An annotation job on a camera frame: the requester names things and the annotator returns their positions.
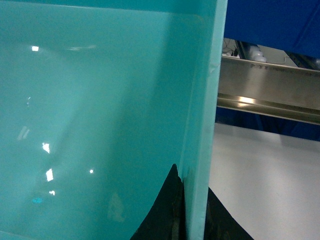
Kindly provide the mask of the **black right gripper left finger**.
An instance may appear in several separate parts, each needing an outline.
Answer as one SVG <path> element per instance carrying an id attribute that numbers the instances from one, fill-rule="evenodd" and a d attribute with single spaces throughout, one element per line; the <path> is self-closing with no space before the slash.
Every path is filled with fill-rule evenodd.
<path id="1" fill-rule="evenodd" d="M 132 240 L 183 240 L 185 238 L 184 185 L 174 163 Z"/>

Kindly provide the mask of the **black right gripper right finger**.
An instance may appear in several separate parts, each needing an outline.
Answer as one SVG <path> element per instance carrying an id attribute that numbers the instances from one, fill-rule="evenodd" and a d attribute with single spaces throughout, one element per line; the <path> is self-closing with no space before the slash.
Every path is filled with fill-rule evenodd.
<path id="1" fill-rule="evenodd" d="M 253 240 L 208 188 L 204 240 Z"/>

